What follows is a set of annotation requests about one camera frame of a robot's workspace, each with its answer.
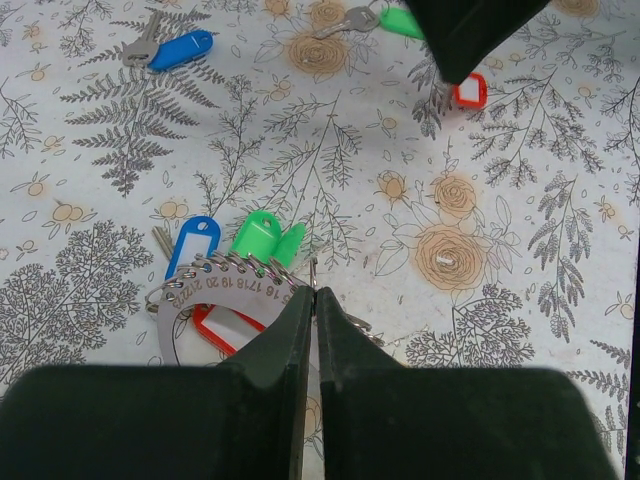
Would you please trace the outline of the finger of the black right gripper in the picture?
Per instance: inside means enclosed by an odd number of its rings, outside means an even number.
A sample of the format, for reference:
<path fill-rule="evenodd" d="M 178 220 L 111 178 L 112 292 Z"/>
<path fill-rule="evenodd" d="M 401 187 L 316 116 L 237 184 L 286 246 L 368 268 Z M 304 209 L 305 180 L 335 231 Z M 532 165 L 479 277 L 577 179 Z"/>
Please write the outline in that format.
<path fill-rule="evenodd" d="M 546 0 L 413 0 L 407 3 L 441 78 L 462 83 L 496 47 L 548 5 Z"/>

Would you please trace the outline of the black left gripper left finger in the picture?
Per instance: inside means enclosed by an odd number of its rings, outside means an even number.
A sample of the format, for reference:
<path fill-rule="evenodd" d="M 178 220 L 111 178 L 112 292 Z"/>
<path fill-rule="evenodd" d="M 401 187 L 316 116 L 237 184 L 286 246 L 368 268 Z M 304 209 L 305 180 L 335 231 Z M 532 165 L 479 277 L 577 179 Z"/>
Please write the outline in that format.
<path fill-rule="evenodd" d="M 314 292 L 213 367 L 45 366 L 1 404 L 5 479 L 297 479 Z"/>

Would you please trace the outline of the blue tag ring key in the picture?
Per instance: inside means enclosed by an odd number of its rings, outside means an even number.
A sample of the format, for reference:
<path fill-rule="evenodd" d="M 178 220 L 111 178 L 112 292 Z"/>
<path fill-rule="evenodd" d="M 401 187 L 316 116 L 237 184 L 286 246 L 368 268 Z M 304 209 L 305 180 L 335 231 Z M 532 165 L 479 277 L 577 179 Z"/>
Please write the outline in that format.
<path fill-rule="evenodd" d="M 196 216 L 182 225 L 175 241 L 162 227 L 154 227 L 152 236 L 168 260 L 165 271 L 165 279 L 168 280 L 175 275 L 180 265 L 191 264 L 197 255 L 212 254 L 219 245 L 221 228 L 210 217 Z"/>

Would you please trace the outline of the green tag key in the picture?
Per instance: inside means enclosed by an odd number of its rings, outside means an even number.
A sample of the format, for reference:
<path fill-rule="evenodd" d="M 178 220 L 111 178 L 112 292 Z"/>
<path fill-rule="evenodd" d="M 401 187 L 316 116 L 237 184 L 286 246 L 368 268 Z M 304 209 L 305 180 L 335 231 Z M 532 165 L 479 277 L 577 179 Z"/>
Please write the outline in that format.
<path fill-rule="evenodd" d="M 254 210 L 239 228 L 228 254 L 241 259 L 252 257 L 264 263 L 276 260 L 288 271 L 295 272 L 328 245 L 327 241 L 322 241 L 304 246 L 306 234 L 306 226 L 302 222 L 283 230 L 275 215 Z"/>
<path fill-rule="evenodd" d="M 314 31 L 312 36 L 316 39 L 325 39 L 338 32 L 370 32 L 376 28 L 408 38 L 425 39 L 421 28 L 409 11 L 389 7 L 381 13 L 374 13 L 368 6 L 349 9 L 341 21 Z"/>

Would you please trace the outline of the red tag key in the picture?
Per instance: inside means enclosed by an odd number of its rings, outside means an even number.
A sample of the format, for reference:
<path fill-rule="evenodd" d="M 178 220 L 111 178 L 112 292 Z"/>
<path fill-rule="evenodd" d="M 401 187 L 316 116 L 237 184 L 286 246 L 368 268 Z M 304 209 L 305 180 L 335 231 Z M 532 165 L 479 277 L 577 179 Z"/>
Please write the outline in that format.
<path fill-rule="evenodd" d="M 199 304 L 192 313 L 196 331 L 226 356 L 234 355 L 266 327 L 240 312 Z"/>
<path fill-rule="evenodd" d="M 462 83 L 451 84 L 439 78 L 434 106 L 443 111 L 451 105 L 467 109 L 481 109 L 487 104 L 488 85 L 485 78 L 472 72 Z"/>

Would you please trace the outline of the numbered keyring organizer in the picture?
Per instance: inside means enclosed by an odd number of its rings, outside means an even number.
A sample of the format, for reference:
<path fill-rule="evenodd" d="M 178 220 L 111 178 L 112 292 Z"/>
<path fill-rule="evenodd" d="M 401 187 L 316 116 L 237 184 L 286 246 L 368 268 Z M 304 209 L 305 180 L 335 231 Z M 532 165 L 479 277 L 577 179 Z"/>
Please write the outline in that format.
<path fill-rule="evenodd" d="M 164 367 L 189 370 L 175 345 L 175 325 L 200 304 L 237 310 L 264 326 L 222 367 L 244 369 L 254 380 L 272 382 L 289 368 L 318 368 L 334 356 L 351 368 L 395 366 L 395 360 L 368 336 L 368 324 L 348 315 L 334 292 L 315 289 L 292 276 L 276 260 L 219 252 L 197 256 L 160 287 L 158 341 Z"/>

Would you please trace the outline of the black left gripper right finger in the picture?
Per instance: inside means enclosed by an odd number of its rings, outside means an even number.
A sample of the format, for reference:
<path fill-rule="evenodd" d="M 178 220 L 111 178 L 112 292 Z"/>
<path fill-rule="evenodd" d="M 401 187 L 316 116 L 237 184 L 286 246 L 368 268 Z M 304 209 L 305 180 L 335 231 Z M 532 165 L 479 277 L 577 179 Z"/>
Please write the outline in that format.
<path fill-rule="evenodd" d="M 586 402 L 544 368 L 408 368 L 316 295 L 329 479 L 612 479 Z"/>

